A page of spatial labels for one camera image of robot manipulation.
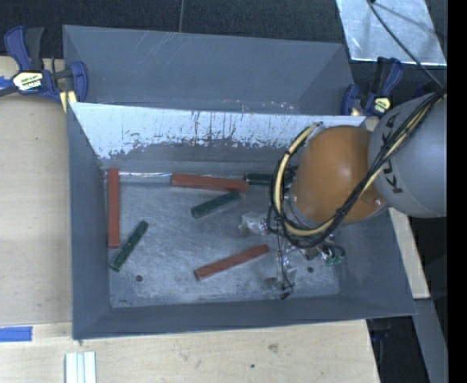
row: black floor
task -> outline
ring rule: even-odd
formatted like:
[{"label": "black floor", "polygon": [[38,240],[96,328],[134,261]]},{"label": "black floor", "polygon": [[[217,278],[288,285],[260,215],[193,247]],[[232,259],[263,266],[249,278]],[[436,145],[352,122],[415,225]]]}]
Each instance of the black floor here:
[{"label": "black floor", "polygon": [[[447,58],[448,0],[425,1]],[[4,33],[20,24],[46,28],[43,57],[62,57],[63,24],[344,43],[334,0],[0,0],[0,54],[5,54]],[[352,63],[351,68],[359,84],[372,80],[374,64]],[[445,69],[432,72],[446,81]],[[415,65],[405,65],[394,103],[411,99],[426,82]],[[415,219],[412,226],[426,268],[445,253],[446,221]],[[447,295],[436,305],[447,338]],[[374,350],[383,382],[428,381],[410,318],[369,324],[377,330]]]}]

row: red stick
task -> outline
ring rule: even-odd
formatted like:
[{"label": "red stick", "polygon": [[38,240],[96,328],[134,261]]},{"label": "red stick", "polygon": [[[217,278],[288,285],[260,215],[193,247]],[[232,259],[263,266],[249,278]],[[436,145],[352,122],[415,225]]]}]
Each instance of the red stick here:
[{"label": "red stick", "polygon": [[220,177],[183,175],[173,173],[170,183],[179,188],[204,188],[207,190],[218,190],[221,192],[233,192],[237,190],[245,193],[249,188],[249,183],[245,180],[222,179]]},{"label": "red stick", "polygon": [[249,248],[248,250],[242,251],[238,254],[231,255],[225,259],[215,261],[214,263],[205,265],[204,267],[198,268],[194,271],[194,276],[198,281],[203,278],[207,278],[210,275],[217,274],[218,272],[227,270],[232,267],[236,267],[239,264],[246,263],[260,255],[263,255],[269,251],[267,244],[261,246]]},{"label": "red stick", "polygon": [[120,245],[120,174],[118,169],[107,171],[107,246]]}]

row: gray bin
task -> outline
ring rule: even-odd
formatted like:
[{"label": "gray bin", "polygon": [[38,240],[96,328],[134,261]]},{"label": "gray bin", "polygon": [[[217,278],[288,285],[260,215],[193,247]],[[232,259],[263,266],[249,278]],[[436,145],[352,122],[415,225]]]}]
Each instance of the gray bin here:
[{"label": "gray bin", "polygon": [[[271,172],[311,122],[361,124],[361,117],[337,116],[351,83],[344,47],[64,31],[65,60],[83,61],[90,83],[88,103],[74,104],[67,115],[74,338],[415,313],[387,214],[336,232],[346,249],[340,265],[292,251],[295,291],[280,300],[271,283],[277,238],[238,231],[243,213],[267,210],[268,188],[251,186],[238,203],[196,220],[190,207],[215,193],[168,183],[173,172],[229,178]],[[121,170],[121,242],[141,219],[150,224],[119,273],[109,269],[117,251],[106,247],[105,171],[112,166]],[[263,257],[200,282],[193,278],[197,267],[261,243],[270,247]]]}]

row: yellow cable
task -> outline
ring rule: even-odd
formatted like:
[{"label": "yellow cable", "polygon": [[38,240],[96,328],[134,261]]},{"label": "yellow cable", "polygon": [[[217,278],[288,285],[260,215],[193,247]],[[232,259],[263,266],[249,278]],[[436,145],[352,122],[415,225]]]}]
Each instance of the yellow cable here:
[{"label": "yellow cable", "polygon": [[[436,101],[433,104],[428,104],[420,113],[418,113],[416,116],[413,117],[412,120],[410,120],[407,125],[405,131],[402,133],[402,135],[395,140],[393,145],[388,149],[386,153],[386,157],[390,156],[393,154],[393,152],[400,146],[402,141],[415,129],[415,126],[421,121],[421,119],[425,116],[426,112],[429,110],[429,108],[432,105],[438,104],[440,101],[443,101],[446,95],[444,95],[439,101]],[[291,158],[291,156],[294,154],[296,148],[300,146],[302,142],[311,134],[311,132],[315,129],[317,124],[311,125],[309,128],[304,130],[295,140],[294,142],[290,145],[288,148],[287,152],[281,159],[281,163],[279,165],[279,170],[277,172],[277,175],[275,177],[275,188],[274,188],[274,201],[275,201],[275,210],[278,214],[281,214],[282,212],[282,206],[281,206],[281,182],[283,180],[283,174],[284,170],[287,166],[288,160]],[[371,175],[371,177],[366,181],[366,184],[364,188],[361,191],[361,194],[364,193],[370,186],[371,184],[375,181],[375,179],[378,176],[378,173],[382,170],[384,165],[382,165],[377,171]],[[284,223],[285,228],[287,231],[294,235],[306,237],[309,235],[317,235],[318,233],[326,230],[330,224],[334,221],[335,216],[330,217],[326,222],[322,223],[316,228],[310,229],[310,230],[302,230],[300,228],[296,228],[292,226],[289,223]]]}]

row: bin floor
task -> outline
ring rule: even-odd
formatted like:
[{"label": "bin floor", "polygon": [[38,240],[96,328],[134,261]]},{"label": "bin floor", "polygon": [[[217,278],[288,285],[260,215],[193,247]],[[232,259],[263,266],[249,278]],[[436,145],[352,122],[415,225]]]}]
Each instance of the bin floor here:
[{"label": "bin floor", "polygon": [[[109,270],[112,307],[279,299],[277,236],[245,236],[239,231],[242,214],[266,214],[269,187],[250,186],[240,200],[194,219],[191,207],[224,192],[172,187],[169,176],[121,176],[120,248],[142,219],[149,228],[120,271]],[[196,281],[195,269],[260,244],[267,244],[270,251]],[[109,262],[118,251],[109,251]],[[289,298],[339,292],[337,267],[326,266],[320,258],[307,261],[298,250],[286,257],[295,268]]]}]

